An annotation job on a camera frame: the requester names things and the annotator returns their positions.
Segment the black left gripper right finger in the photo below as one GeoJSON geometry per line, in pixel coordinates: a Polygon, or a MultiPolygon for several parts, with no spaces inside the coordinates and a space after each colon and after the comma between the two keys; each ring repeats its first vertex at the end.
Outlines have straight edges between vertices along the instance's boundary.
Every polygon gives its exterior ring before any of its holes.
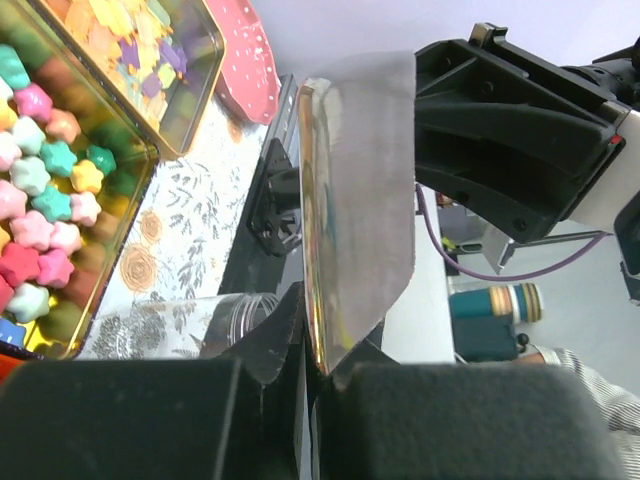
{"type": "Polygon", "coordinates": [[[594,402],[569,372],[401,364],[361,342],[308,363],[315,479],[621,479],[594,402]]]}

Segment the star candy tin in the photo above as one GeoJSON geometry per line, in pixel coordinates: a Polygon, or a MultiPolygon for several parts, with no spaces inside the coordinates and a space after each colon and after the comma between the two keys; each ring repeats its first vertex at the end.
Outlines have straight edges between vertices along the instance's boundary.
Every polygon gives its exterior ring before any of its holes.
{"type": "Polygon", "coordinates": [[[1,343],[81,350],[158,163],[43,1],[1,5],[1,343]]]}

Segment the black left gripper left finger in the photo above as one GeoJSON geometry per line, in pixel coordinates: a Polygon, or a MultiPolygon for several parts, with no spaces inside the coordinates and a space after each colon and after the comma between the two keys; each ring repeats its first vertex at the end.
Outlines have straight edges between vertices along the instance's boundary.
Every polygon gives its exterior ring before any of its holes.
{"type": "Polygon", "coordinates": [[[295,479],[303,286],[222,355],[31,361],[1,386],[5,479],[295,479]]]}

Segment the gold tin of candies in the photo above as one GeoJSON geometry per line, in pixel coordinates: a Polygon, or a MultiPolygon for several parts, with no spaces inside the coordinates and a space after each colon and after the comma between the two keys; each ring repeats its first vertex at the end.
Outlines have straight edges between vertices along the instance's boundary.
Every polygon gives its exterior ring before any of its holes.
{"type": "Polygon", "coordinates": [[[192,148],[225,56],[203,1],[35,1],[73,61],[162,157],[192,148]]]}

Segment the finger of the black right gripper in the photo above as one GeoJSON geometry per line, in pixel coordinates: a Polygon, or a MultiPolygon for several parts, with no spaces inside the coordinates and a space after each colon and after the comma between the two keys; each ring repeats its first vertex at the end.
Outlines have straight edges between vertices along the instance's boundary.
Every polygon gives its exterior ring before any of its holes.
{"type": "Polygon", "coordinates": [[[623,148],[625,62],[559,67],[482,26],[416,55],[417,180],[519,243],[546,236],[623,148]]]}

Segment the metal scoop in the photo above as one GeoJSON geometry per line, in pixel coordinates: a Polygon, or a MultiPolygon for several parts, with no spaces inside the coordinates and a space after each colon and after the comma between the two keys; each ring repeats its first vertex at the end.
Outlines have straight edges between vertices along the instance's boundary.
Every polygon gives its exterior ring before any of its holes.
{"type": "Polygon", "coordinates": [[[314,363],[330,374],[414,272],[414,98],[409,51],[363,53],[298,93],[305,300],[314,363]]]}

